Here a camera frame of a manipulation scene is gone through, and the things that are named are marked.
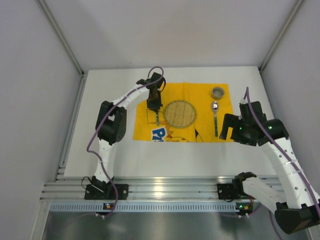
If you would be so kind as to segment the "spoon with green handle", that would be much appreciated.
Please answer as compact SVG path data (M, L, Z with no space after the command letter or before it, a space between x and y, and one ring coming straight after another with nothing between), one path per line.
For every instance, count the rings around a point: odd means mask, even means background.
M211 110L213 112L214 117L214 132L215 136L218 137L218 110L219 110L219 104L217 101L213 101L211 104Z

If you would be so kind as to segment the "yellow cartoon placemat cloth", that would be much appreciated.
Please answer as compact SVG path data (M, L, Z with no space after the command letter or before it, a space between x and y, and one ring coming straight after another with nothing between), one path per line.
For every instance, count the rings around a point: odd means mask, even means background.
M215 100L211 96L214 87L224 89L224 96ZM167 83L161 93L162 107L159 111L159 126L156 125L156 113L147 109L147 103L141 102L136 108L133 139L136 141L180 142L180 143L219 143L225 114L232 114L232 102L229 86L226 83ZM175 128L166 123L164 108L172 101L184 100L196 110L195 122L187 128ZM218 137L215 136L213 101L218 102Z

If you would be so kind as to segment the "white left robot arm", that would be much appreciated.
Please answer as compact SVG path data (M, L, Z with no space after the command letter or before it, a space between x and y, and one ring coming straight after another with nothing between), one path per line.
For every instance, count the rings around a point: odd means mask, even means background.
M102 102L95 132L90 139L86 151L98 158L97 169L90 180L90 185L99 192L109 194L112 190L117 193L113 183L113 164L111 155L125 136L127 130L127 113L138 104L146 101L147 109L156 115L159 120L159 111L162 104L161 92L166 86L164 73L149 72L146 79L140 79L125 95L114 101Z

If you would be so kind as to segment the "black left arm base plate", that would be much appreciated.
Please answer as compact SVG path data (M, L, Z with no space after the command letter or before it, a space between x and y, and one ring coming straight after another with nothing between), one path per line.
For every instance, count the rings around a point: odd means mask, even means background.
M126 200L129 194L128 184L115 184L118 200ZM88 184L85 189L85 200L116 200L116 190L108 183Z

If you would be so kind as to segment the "fork with green handle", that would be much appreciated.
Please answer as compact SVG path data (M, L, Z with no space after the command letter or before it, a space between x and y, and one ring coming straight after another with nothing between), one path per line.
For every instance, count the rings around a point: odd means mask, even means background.
M156 118L156 125L159 126L160 125L160 117L159 117L158 110L155 111L155 118Z

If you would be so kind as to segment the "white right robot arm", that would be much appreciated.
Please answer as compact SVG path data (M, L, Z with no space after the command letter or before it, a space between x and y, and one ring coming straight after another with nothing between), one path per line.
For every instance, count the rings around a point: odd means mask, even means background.
M240 115L226 113L219 138L247 146L259 146L270 161L282 186L279 193L248 171L236 175L231 183L219 184L218 197L233 201L252 197L265 206L286 234L293 234L320 223L320 195L308 181L281 120L268 120L260 102L241 102Z

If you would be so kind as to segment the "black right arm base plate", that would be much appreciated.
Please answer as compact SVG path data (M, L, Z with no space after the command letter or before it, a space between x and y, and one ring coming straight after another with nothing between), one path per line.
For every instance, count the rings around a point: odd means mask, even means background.
M216 187L219 200L232 202L234 200L248 200L250 198L241 188L232 183L218 183Z

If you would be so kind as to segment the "round woven bamboo plate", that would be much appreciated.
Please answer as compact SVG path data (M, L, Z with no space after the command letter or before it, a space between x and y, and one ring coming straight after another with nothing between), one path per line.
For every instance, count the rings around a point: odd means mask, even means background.
M196 108L188 101L174 100L164 108L163 116L170 126L185 129L195 122L197 112Z

